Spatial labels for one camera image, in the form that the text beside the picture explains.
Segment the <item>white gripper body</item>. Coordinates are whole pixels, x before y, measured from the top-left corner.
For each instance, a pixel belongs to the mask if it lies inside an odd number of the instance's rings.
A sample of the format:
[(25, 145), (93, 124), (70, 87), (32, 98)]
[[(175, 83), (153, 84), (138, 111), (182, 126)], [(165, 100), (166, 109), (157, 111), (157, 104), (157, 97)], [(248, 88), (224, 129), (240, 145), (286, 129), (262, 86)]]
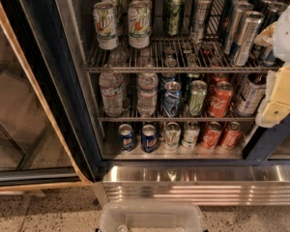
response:
[(290, 5), (276, 22), (273, 40), (274, 56), (290, 63)]

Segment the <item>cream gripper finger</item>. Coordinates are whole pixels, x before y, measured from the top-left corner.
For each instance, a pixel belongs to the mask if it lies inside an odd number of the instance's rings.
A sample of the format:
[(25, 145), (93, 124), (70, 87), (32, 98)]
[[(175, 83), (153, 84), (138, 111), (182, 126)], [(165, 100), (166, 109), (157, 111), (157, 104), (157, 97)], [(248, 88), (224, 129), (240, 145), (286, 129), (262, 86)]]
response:
[(276, 29), (276, 23), (270, 24), (262, 32), (260, 32), (254, 39), (254, 43), (261, 46), (269, 46), (274, 43), (273, 36)]
[(263, 128), (278, 125), (290, 113), (290, 63), (278, 71), (268, 71), (265, 98), (257, 110), (255, 123)]

